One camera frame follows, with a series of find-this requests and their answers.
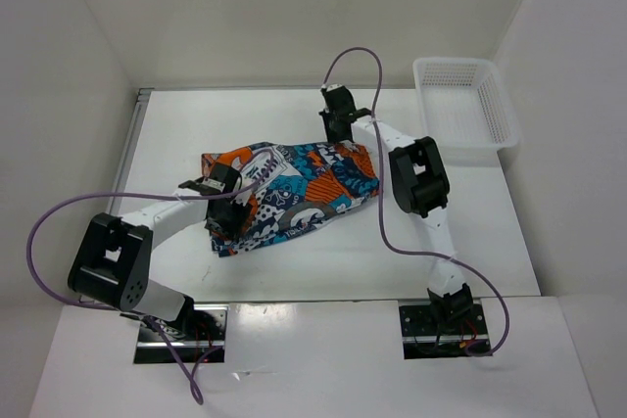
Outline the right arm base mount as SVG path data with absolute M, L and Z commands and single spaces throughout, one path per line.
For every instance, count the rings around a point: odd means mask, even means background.
M 399 317 L 404 359 L 468 357 L 467 348 L 475 353 L 491 349 L 480 302 L 448 327 L 437 326 L 428 301 L 400 302 Z

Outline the patterned blue orange shorts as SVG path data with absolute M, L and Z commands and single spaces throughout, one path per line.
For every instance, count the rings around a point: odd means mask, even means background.
M 267 178 L 251 194 L 235 198 L 251 209 L 243 232 L 230 240 L 207 223 L 212 251 L 220 257 L 239 255 L 287 242 L 322 227 L 332 218 L 357 209 L 379 193 L 367 148 L 351 141 L 282 145 L 260 142 L 226 153 L 201 156 L 201 175 L 217 163 L 238 170 L 245 186 Z

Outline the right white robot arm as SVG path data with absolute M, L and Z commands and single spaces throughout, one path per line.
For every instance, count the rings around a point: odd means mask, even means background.
M 379 182 L 397 207 L 410 216 L 420 249 L 433 259 L 427 295 L 429 318 L 439 334 L 450 334 L 471 312 L 473 299 L 456 255 L 447 216 L 450 182 L 435 140 L 411 137 L 355 105 L 344 85 L 324 85 L 319 113 L 333 142 L 350 139 L 367 147 L 383 171 Z

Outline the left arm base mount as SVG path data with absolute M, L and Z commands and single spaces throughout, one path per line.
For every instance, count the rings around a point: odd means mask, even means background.
M 156 323 L 184 364 L 193 365 L 198 360 L 223 363 L 228 313 L 228 304 L 198 303 L 186 324 L 161 319 Z M 139 326 L 133 363 L 175 363 L 162 336 L 144 321 Z

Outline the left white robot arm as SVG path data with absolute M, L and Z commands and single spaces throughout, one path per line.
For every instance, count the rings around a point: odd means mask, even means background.
M 70 274 L 69 288 L 120 312 L 149 316 L 181 340 L 205 322 L 194 300 L 150 279 L 152 252 L 183 229 L 206 222 L 229 239 L 240 235 L 252 206 L 241 172 L 216 163 L 205 177 L 181 183 L 170 198 L 144 209 L 89 222 Z

